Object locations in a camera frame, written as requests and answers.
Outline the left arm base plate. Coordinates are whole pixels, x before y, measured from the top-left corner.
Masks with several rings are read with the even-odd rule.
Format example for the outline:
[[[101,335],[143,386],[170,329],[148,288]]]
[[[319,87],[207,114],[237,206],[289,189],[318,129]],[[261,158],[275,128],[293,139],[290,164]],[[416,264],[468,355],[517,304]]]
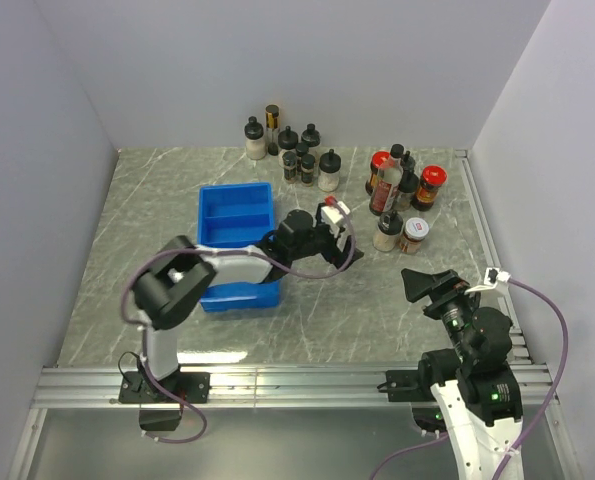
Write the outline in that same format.
[[[160,385],[177,397],[191,403],[204,404],[208,400],[210,374],[208,372],[176,372],[159,381]],[[154,387],[145,373],[128,371],[118,394],[120,404],[155,404],[172,399]]]

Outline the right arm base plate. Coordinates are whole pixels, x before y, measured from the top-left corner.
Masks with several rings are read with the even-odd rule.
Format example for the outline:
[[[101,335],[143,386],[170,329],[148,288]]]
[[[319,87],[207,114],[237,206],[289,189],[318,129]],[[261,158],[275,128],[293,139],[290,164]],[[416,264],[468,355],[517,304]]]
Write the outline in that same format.
[[[385,394],[390,403],[426,403],[434,400],[429,380],[420,370],[387,370],[385,380],[376,389]]]

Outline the knob lid jar white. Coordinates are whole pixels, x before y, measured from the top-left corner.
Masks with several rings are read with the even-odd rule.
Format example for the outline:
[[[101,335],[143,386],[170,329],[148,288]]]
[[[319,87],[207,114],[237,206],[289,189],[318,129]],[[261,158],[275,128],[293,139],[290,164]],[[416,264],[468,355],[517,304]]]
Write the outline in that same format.
[[[341,157],[334,149],[329,149],[320,157],[318,188],[324,192],[333,192],[340,181]]]

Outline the shaker jar white powder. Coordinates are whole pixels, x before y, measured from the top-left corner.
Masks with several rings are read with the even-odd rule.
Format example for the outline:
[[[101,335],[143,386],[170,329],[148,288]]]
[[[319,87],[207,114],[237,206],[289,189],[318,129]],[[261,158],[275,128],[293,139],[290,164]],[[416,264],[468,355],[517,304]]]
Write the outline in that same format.
[[[373,235],[373,246],[380,252],[390,252],[401,235],[403,218],[395,211],[384,212],[377,223]]]

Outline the blue divided plastic bin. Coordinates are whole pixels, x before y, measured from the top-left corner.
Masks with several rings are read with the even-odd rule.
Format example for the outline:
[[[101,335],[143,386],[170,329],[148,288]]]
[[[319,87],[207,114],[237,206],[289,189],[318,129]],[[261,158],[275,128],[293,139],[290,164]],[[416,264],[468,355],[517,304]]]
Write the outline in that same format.
[[[268,182],[203,186],[199,190],[197,241],[216,248],[254,244],[275,227],[272,186]],[[280,303],[278,282],[227,284],[200,300],[207,313],[273,308]]]

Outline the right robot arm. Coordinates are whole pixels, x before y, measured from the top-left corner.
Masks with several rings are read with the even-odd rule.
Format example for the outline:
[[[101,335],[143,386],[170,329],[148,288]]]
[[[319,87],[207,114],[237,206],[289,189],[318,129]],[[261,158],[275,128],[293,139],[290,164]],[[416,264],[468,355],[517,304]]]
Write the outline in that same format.
[[[401,272],[409,303],[428,300],[426,317],[440,321],[448,349],[426,352],[418,365],[417,386],[434,399],[462,479],[521,479],[523,428],[519,383],[508,362],[511,319],[481,303],[484,293],[507,291],[510,276],[489,268],[472,286],[455,271]]]

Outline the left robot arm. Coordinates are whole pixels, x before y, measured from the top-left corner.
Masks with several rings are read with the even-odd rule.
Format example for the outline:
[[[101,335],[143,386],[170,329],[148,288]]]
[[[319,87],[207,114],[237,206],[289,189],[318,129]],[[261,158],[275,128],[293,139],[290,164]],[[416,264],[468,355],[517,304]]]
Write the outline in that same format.
[[[286,275],[307,279],[295,262],[321,256],[336,276],[362,258],[349,208],[329,197],[314,214],[290,211],[279,226],[253,245],[216,248],[194,245],[185,236],[174,238],[143,265],[123,292],[120,314],[138,328],[142,351],[137,356],[137,381],[125,379],[130,391],[148,401],[182,404],[192,383],[178,360],[177,329],[212,287],[272,284]]]

